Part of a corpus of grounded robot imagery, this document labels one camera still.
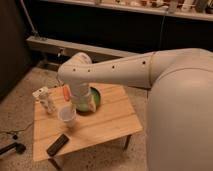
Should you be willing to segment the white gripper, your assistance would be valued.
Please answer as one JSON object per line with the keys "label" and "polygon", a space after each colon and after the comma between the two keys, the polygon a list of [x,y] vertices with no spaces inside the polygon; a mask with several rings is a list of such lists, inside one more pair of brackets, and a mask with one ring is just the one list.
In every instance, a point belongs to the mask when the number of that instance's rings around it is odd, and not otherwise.
{"label": "white gripper", "polygon": [[95,112],[97,110],[92,90],[82,96],[72,95],[71,101],[80,112]]}

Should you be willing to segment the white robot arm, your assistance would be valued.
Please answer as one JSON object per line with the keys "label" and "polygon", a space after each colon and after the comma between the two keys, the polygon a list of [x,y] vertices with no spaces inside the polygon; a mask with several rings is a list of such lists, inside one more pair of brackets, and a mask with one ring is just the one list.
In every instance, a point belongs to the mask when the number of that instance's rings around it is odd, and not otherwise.
{"label": "white robot arm", "polygon": [[99,63],[78,52],[58,74],[76,105],[89,102],[91,83],[148,89],[148,171],[213,171],[213,52],[161,50]]}

